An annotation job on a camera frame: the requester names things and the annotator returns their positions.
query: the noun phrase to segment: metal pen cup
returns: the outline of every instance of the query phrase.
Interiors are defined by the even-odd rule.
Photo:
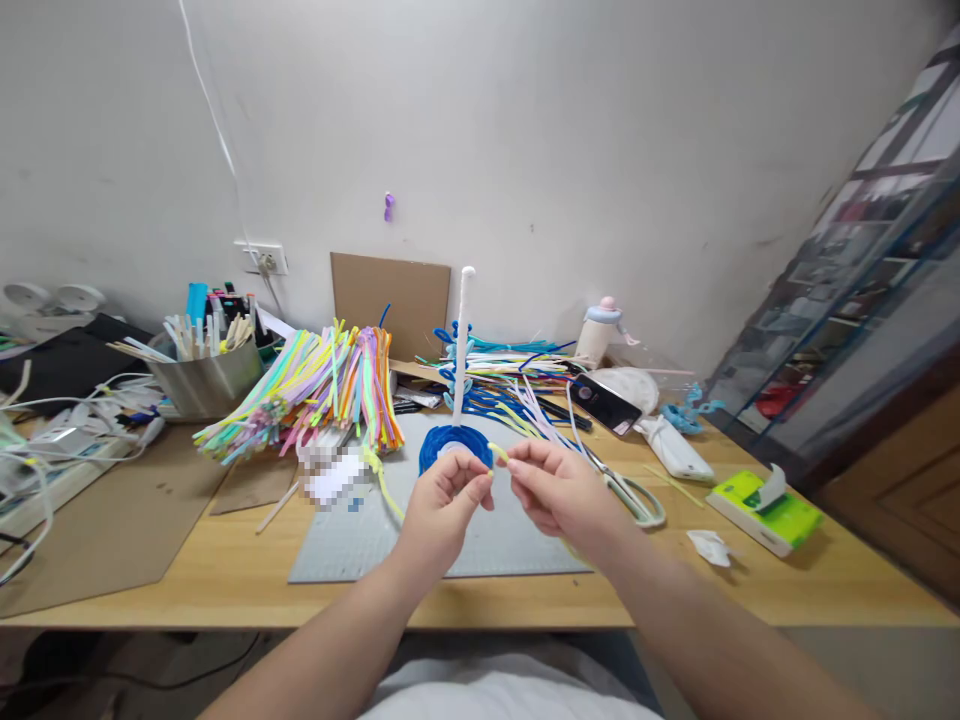
[[[170,337],[157,335],[150,347],[170,357]],[[232,413],[263,376],[257,344],[250,338],[228,353],[177,363],[147,363],[182,420],[220,420]]]

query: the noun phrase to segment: cutting mat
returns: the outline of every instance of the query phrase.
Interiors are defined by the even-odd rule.
[[[384,481],[401,508],[419,476],[417,456],[430,428],[450,422],[447,414],[402,415],[404,448],[384,459]],[[465,423],[503,448],[520,436],[493,420],[465,416]],[[590,572],[567,552],[559,540],[542,535],[523,512],[510,490],[510,476],[496,468],[493,480],[494,512],[478,509],[463,543],[460,557],[447,577],[489,575],[548,575]],[[399,520],[387,507],[380,490],[367,484],[355,487],[329,510],[319,511],[290,571],[290,583],[358,580],[379,564],[393,548]]]

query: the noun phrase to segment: cardboard sheet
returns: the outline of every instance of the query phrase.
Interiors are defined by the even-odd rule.
[[[391,359],[443,354],[433,329],[447,324],[449,267],[330,253],[330,269],[337,317],[346,319],[347,327],[377,325],[390,303],[383,327],[393,334]]]
[[[0,617],[160,580],[227,472],[197,453],[199,427],[168,428],[60,508],[33,561],[0,588]],[[4,553],[0,568],[18,552]]]
[[[254,455],[234,463],[217,493],[211,515],[270,505],[283,497],[297,474],[297,455],[278,458],[275,452]]]
[[[447,381],[440,376],[438,370],[433,368],[422,368],[415,362],[406,362],[404,360],[390,359],[390,369],[401,375],[410,375],[411,377],[422,378],[423,380],[432,380],[441,385],[446,385]]]

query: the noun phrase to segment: smartphone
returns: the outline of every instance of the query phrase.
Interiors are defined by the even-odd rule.
[[[588,412],[594,420],[614,435],[623,437],[633,427],[643,411],[613,390],[580,373],[572,389],[573,402]]]

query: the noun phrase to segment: hand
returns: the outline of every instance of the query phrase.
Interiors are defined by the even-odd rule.
[[[492,484],[490,469],[466,452],[443,455],[417,480],[391,556],[425,583],[425,591],[460,555],[477,506],[493,510]]]
[[[583,456],[546,440],[524,440],[507,455],[511,488],[540,532],[566,538],[602,572],[625,543],[646,541]]]

